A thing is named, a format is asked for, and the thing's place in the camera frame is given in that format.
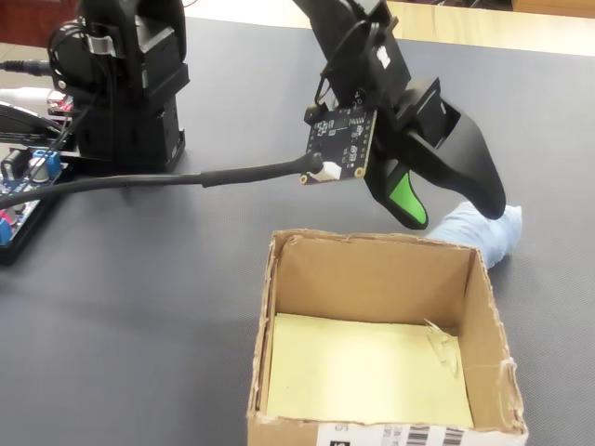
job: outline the electronics board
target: electronics board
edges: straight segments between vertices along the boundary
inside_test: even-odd
[[[58,184],[70,174],[67,164],[53,151],[11,149],[0,162],[0,195],[12,195]],[[14,262],[57,198],[36,200],[0,210],[0,264]]]
[[[311,127],[306,151],[319,151],[325,162],[341,168],[340,178],[354,179],[365,175],[377,111],[353,107],[327,111],[323,120]],[[321,181],[304,173],[301,184]]]

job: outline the barcode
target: barcode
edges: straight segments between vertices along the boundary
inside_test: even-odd
[[[392,428],[392,444],[390,446],[399,446],[399,440],[401,439],[401,432],[403,430],[400,426],[394,426]]]
[[[392,433],[392,427],[389,425],[384,426],[384,432],[382,433],[382,446],[390,446],[390,434]]]
[[[407,446],[425,446],[428,443],[428,434],[430,427],[415,427],[409,428],[409,436],[407,437]]]
[[[458,429],[452,429],[448,427],[446,434],[444,435],[443,446],[460,446],[463,440],[463,431]]]

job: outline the black mat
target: black mat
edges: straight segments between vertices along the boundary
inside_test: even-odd
[[[307,30],[189,20],[191,171],[304,151],[323,57]],[[538,446],[595,437],[595,59],[402,43],[489,142],[524,234],[491,275]],[[417,181],[438,223],[460,201]],[[240,445],[273,230],[403,231],[362,181],[69,197],[0,271],[0,443]]]

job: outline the cardboard box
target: cardboard box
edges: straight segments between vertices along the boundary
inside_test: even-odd
[[[458,336],[473,429],[267,415],[274,315],[425,324]],[[248,402],[248,446],[521,446],[528,431],[481,255],[405,235],[275,232]]]

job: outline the black cable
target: black cable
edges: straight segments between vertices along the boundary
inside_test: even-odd
[[[287,175],[305,172],[319,173],[323,170],[323,157],[320,152],[311,151],[293,161],[279,164],[268,164],[242,169],[218,170],[198,174],[181,175],[123,175],[117,177],[91,178],[72,183],[47,186],[36,190],[28,190],[0,197],[0,209],[8,209],[21,203],[43,200],[48,197],[88,190],[131,188],[138,186],[173,186],[197,184],[204,188],[225,184],[252,183]]]
[[[63,25],[60,25],[58,28],[56,28],[47,39],[47,54],[49,56],[49,66],[51,68],[52,75],[55,75],[61,81],[65,82],[67,85],[84,85],[84,82],[81,82],[80,79],[76,78],[76,76],[72,76],[71,74],[66,73],[64,71],[63,67],[60,64],[60,60],[58,59],[58,56],[56,54],[58,49],[60,49],[60,47],[68,40],[68,38],[77,34],[81,35],[81,45],[84,45],[84,30],[79,24],[70,24],[68,29],[66,29],[65,31],[62,30],[62,26]]]
[[[112,149],[112,161],[117,163],[118,152],[115,148],[115,141],[113,140],[115,135],[115,101],[117,93],[117,71],[113,63],[107,61],[108,71],[110,73],[109,84],[110,84],[110,135],[108,137],[108,149]]]
[[[19,72],[31,76],[51,76],[52,70],[46,60],[6,60],[0,62],[0,70]]]
[[[78,23],[80,25],[83,25],[83,23],[81,23],[81,18],[83,17],[83,2],[81,0],[79,0],[78,2],[76,2],[76,21],[78,21]]]
[[[333,66],[333,63],[335,61],[335,58],[337,57],[337,54],[340,52],[341,48],[346,44],[346,42],[350,39],[350,37],[353,35],[353,33],[355,33],[356,30],[358,30],[359,28],[361,28],[362,26],[367,25],[367,24],[370,25],[370,30],[369,30],[368,36],[365,40],[365,44],[362,47],[362,51],[360,51],[360,53],[357,56],[355,56],[354,58],[352,58],[351,60],[349,60],[345,63],[342,63],[338,67]],[[315,104],[320,105],[320,100],[326,95],[326,93],[328,93],[328,90],[330,89],[330,83],[329,83],[328,88],[321,95],[323,84],[324,84],[324,81],[328,78],[328,74],[332,71],[344,70],[346,68],[349,68],[349,66],[352,64],[360,63],[362,61],[362,59],[368,55],[368,53],[374,46],[374,43],[376,42],[376,39],[377,39],[379,33],[380,33],[380,25],[378,23],[370,23],[365,20],[360,20],[360,21],[356,22],[353,26],[351,26],[351,28],[346,32],[346,34],[343,36],[343,38],[339,41],[335,50],[331,53],[331,56],[328,58],[326,65],[324,65],[324,68],[320,73],[320,83],[318,84],[318,88],[316,88],[316,93],[314,94],[314,103]]]
[[[52,155],[52,153],[55,153],[60,148],[60,146],[62,145],[64,140],[66,140],[66,138],[72,132],[74,132],[74,130],[76,130],[76,127],[78,127],[78,125],[85,119],[86,114],[89,112],[91,107],[93,107],[96,97],[97,96],[95,96],[91,100],[91,103],[75,119],[73,119],[73,122],[70,125],[66,126],[67,118],[66,117],[64,118],[64,123],[62,125],[62,129],[60,130],[58,137],[47,148],[44,155],[40,156],[39,158],[48,159]],[[28,178],[27,181],[25,182],[25,184],[24,185],[22,185],[22,183],[15,184],[6,194],[3,194],[3,196],[8,196],[8,195],[9,196],[20,196],[22,193],[24,193],[24,192],[20,192],[19,194],[13,195],[16,188],[21,187],[23,190],[25,190],[32,183],[33,178],[35,178],[35,175],[37,175],[37,172],[39,172],[39,169],[41,169],[42,166],[43,166],[42,163],[37,163],[34,166],[29,166],[23,174],[23,177]]]

